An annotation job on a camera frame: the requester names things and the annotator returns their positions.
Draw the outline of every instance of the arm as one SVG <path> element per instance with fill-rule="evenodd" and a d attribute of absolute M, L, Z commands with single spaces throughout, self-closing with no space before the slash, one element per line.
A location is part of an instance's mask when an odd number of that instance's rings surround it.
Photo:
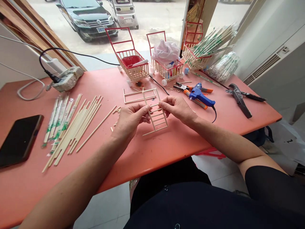
<path fill-rule="evenodd" d="M 167 96 L 159 103 L 159 106 L 166 110 L 167 117 L 172 113 L 182 123 L 195 130 L 212 146 L 237 163 L 243 177 L 245 177 L 247 169 L 255 165 L 264 165 L 284 172 L 274 160 L 249 140 L 198 117 L 184 98 Z"/>
<path fill-rule="evenodd" d="M 48 192 L 19 229 L 63 229 L 74 223 L 127 148 L 139 123 L 150 123 L 147 114 L 149 109 L 150 106 L 139 104 L 123 107 L 110 138 L 87 161 Z"/>

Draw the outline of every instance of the orange tabletop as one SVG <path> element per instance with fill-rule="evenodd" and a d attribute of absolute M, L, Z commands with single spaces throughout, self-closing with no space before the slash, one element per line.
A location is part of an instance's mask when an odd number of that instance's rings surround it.
<path fill-rule="evenodd" d="M 161 77 L 158 74 L 156 74 L 155 79 L 161 82 Z M 76 99 L 77 95 L 82 93 L 81 102 L 85 98 L 91 101 L 95 95 L 104 97 L 101 102 L 102 106 L 80 140 L 81 143 L 114 105 L 124 106 L 122 88 L 125 89 L 125 93 L 134 92 L 127 85 L 126 80 L 127 76 L 120 73 L 117 68 L 85 72 L 79 79 L 70 97 Z M 173 80 L 165 88 L 172 88 L 176 81 L 189 80 L 192 81 L 192 83 L 187 83 L 189 86 L 194 86 L 201 81 L 203 87 L 214 90 L 213 93 L 208 95 L 208 98 L 216 101 L 217 120 L 214 124 L 224 129 L 244 135 L 281 119 L 281 115 L 266 102 L 257 102 L 244 97 L 244 102 L 253 115 L 252 118 L 247 119 L 237 106 L 233 96 L 226 93 L 223 87 L 213 85 L 193 74 L 189 74 L 184 79 Z M 50 83 L 50 79 L 44 79 L 44 82 L 46 84 Z M 142 82 L 146 89 L 156 87 L 161 99 L 166 96 L 163 89 L 150 78 L 146 78 Z M 41 145 L 59 92 L 51 89 L 51 91 L 44 92 L 37 100 L 23 101 L 17 96 L 16 91 L 25 83 L 25 81 L 8 83 L 0 91 L 0 145 L 3 144 L 15 120 L 32 115 L 43 115 L 44 121 L 29 159 L 24 163 L 0 170 L 0 228 L 19 225 L 43 195 L 90 157 L 110 136 L 110 127 L 113 127 L 119 116 L 118 113 L 111 114 L 79 153 L 73 152 L 69 156 L 65 153 L 57 167 L 51 166 L 45 173 L 42 173 L 49 159 L 46 155 L 50 151 L 51 145 L 48 144 L 47 148 L 44 149 L 41 149 Z M 231 77 L 226 85 L 230 83 L 237 84 L 240 90 L 244 92 L 255 94 L 236 76 Z M 24 90 L 24 97 L 35 95 L 39 91 L 39 87 L 39 83 L 32 84 Z M 182 92 L 177 93 L 175 89 L 167 89 L 167 91 L 171 95 L 184 97 L 197 115 L 209 121 L 214 120 L 215 113 L 211 108 L 202 109 L 187 99 L 187 96 Z M 136 136 L 115 163 L 98 192 L 105 191 L 211 147 L 195 131 L 183 125 L 174 116 L 171 115 L 167 121 L 168 128 L 147 136 L 142 135 L 152 131 L 152 125 L 147 123 L 139 125 Z"/>

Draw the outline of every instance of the pliers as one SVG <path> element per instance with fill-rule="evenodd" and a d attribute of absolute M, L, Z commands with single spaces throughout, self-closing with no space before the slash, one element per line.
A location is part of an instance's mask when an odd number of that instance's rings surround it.
<path fill-rule="evenodd" d="M 189 86 L 186 86 L 186 85 L 183 85 L 179 82 L 176 82 L 176 85 L 173 86 L 174 88 L 176 89 L 179 89 L 181 91 L 183 91 L 184 94 L 186 94 L 187 96 L 190 95 L 190 92 L 193 87 L 189 87 Z M 213 92 L 213 89 L 206 89 L 206 88 L 202 88 L 201 89 L 202 92 Z M 192 100 L 194 103 L 196 103 L 197 105 L 201 106 L 203 109 L 207 109 L 207 105 L 205 105 L 203 102 L 199 101 L 199 100 Z"/>
<path fill-rule="evenodd" d="M 183 84 L 181 84 L 179 82 L 176 82 L 176 85 L 174 85 L 173 87 L 176 88 L 176 89 L 179 89 L 181 91 L 184 91 L 184 90 L 191 91 L 191 90 L 193 90 L 193 87 L 190 87 L 190 86 L 187 86 L 187 85 L 183 85 Z M 202 92 L 212 93 L 213 89 L 201 88 L 201 91 Z"/>
<path fill-rule="evenodd" d="M 243 95 L 248 97 L 249 99 L 253 99 L 253 100 L 256 100 L 256 101 L 259 101 L 259 102 L 266 101 L 266 99 L 264 99 L 264 98 L 258 97 L 256 95 L 253 95 L 253 94 L 250 94 L 250 93 L 245 93 L 245 92 L 240 91 L 240 89 L 236 86 L 236 84 L 230 84 L 229 87 L 232 88 L 232 90 L 226 90 L 226 92 L 230 93 L 234 96 L 237 105 L 240 107 L 240 109 L 242 110 L 242 112 L 245 114 L 245 116 L 247 118 L 251 118 L 252 114 L 244 103 L 244 100 L 242 98 Z"/>

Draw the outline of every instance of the street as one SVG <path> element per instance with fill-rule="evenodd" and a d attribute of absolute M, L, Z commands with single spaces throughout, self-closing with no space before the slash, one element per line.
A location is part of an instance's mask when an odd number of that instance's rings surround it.
<path fill-rule="evenodd" d="M 79 35 L 72 30 L 58 7 L 55 5 L 55 2 L 45 2 L 43 0 L 28 1 L 71 51 L 87 55 L 113 53 L 113 49 L 107 37 L 91 43 L 85 43 Z M 131 35 L 137 51 L 149 50 L 146 37 L 147 33 L 162 30 L 165 30 L 166 32 L 167 41 L 173 41 L 179 45 L 186 0 L 175 1 L 176 2 L 170 3 L 134 2 L 136 17 L 139 22 L 139 29 L 131 30 Z M 103 7 L 107 11 L 111 12 L 108 1 L 103 0 Z M 239 23 L 248 7 L 249 5 L 222 4 L 218 2 L 208 33 L 212 31 L 214 27 L 222 27 L 234 22 Z M 113 39 L 113 41 L 130 40 L 130 36 L 127 30 L 120 30 L 118 37 Z M 121 48 L 121 50 L 126 50 L 130 48 L 131 45 L 131 42 L 128 44 L 125 43 L 123 45 L 124 47 L 121 45 L 117 48 L 118 50 Z"/>

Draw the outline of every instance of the car headlight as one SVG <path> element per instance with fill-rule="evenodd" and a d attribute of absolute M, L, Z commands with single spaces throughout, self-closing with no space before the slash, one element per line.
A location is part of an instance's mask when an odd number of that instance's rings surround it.
<path fill-rule="evenodd" d="M 88 23 L 85 22 L 85 21 L 81 21 L 81 20 L 77 20 L 77 19 L 74 19 L 73 21 L 74 21 L 75 24 L 78 25 L 78 26 L 90 28 L 90 26 L 88 25 Z"/>
<path fill-rule="evenodd" d="M 114 21 L 113 16 L 112 16 L 112 15 L 110 15 L 110 16 L 108 17 L 108 20 L 109 20 L 109 21 Z"/>

